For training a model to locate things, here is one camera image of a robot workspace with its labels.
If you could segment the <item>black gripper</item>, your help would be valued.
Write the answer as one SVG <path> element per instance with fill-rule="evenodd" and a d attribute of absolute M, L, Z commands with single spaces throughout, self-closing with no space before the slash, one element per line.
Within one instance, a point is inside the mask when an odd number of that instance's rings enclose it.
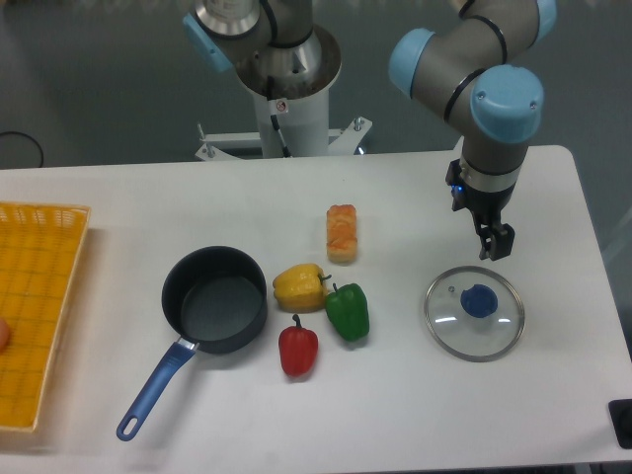
<path fill-rule="evenodd" d="M 508 257 L 515 232 L 509 224 L 503 224 L 502 211 L 512 197 L 516 170 L 501 175 L 487 174 L 460 158 L 449 163 L 445 182 L 450 187 L 451 210 L 467 209 L 474 219 L 481 245 L 479 259 Z"/>

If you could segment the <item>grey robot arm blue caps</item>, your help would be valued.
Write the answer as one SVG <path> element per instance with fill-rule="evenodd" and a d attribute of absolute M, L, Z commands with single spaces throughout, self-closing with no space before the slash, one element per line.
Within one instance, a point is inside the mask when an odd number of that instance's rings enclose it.
<path fill-rule="evenodd" d="M 502 220 L 541 122 L 544 90 L 513 59 L 557 19 L 553 1 L 464 1 L 444 36 L 415 29 L 395 45 L 391 83 L 458 131 L 462 151 L 446 173 L 454 210 L 467 209 L 482 259 L 513 248 Z M 255 104 L 267 157 L 322 156 L 329 138 L 329 90 L 342 56 L 313 19 L 309 1 L 197 1 L 184 17 L 194 49 L 214 70 L 234 70 Z"/>

